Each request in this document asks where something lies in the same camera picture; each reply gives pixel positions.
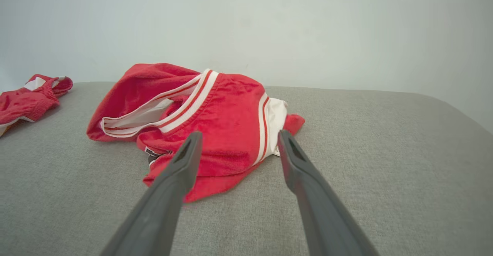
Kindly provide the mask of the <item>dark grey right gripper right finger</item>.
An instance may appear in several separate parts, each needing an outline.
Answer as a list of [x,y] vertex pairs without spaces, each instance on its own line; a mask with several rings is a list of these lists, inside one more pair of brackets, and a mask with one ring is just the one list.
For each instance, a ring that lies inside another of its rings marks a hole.
[[373,244],[289,131],[278,133],[278,147],[310,255],[376,256]]

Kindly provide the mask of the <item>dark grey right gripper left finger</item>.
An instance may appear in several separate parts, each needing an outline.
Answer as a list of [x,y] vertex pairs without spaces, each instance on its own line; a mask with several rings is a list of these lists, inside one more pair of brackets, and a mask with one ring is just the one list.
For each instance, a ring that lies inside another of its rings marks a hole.
[[102,256],[168,256],[185,196],[196,182],[202,133],[190,133],[101,252]]

